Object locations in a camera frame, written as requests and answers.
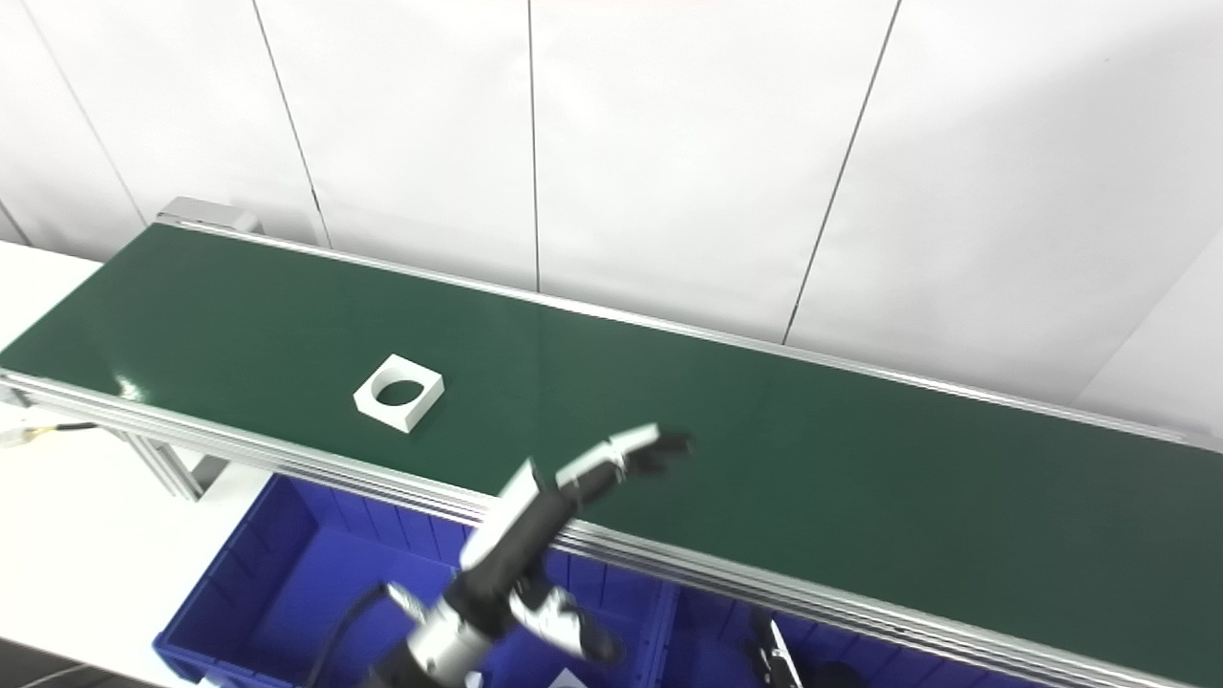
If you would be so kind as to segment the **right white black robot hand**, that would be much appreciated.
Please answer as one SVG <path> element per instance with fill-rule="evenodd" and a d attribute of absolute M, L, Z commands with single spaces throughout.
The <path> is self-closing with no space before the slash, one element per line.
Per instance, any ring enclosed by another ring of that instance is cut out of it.
<path fill-rule="evenodd" d="M 751 637 L 744 640 L 742 649 L 756 679 L 764 687 L 804 687 L 777 620 L 764 609 L 752 607 L 748 627 Z"/>

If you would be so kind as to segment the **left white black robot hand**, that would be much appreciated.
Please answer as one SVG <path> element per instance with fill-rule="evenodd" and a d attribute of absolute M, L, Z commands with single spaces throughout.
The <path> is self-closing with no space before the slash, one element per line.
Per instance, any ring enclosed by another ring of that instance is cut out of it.
<path fill-rule="evenodd" d="M 523 461 L 464 544 L 461 573 L 446 602 L 473 623 L 523 628 L 580 660 L 619 662 L 625 654 L 620 637 L 547 579 L 547 550 L 585 506 L 630 477 L 664 473 L 669 459 L 689 455 L 692 444 L 684 428 L 647 423 L 600 440 L 554 477 Z"/>

